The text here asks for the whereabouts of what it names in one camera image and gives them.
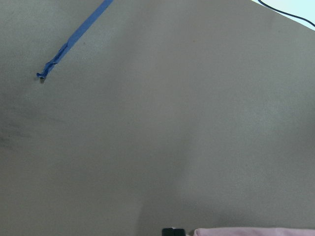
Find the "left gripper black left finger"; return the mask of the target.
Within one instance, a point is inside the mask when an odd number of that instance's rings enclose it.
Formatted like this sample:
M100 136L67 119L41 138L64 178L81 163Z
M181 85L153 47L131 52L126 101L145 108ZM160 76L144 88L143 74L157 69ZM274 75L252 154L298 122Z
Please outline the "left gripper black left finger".
M162 236L174 236L174 229L173 228L163 228L161 231Z

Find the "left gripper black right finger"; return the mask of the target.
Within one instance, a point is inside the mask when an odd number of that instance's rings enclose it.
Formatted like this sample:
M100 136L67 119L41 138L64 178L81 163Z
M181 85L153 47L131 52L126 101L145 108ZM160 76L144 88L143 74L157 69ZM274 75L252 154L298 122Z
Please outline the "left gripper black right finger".
M186 236L186 231L184 229L174 229L174 236Z

